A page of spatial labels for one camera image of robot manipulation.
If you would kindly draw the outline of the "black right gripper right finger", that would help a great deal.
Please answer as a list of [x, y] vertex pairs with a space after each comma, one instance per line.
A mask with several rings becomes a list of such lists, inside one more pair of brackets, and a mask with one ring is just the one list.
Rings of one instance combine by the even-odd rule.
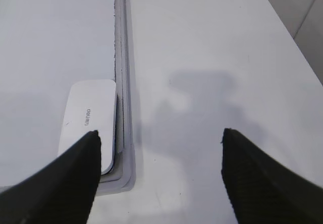
[[322, 188], [237, 130], [222, 138], [222, 179], [238, 223], [322, 223]]

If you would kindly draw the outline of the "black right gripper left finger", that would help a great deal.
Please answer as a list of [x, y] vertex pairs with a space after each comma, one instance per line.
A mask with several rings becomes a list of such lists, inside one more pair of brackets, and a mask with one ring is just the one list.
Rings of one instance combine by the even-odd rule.
[[45, 168], [1, 193], [1, 223], [87, 223], [101, 176], [90, 131]]

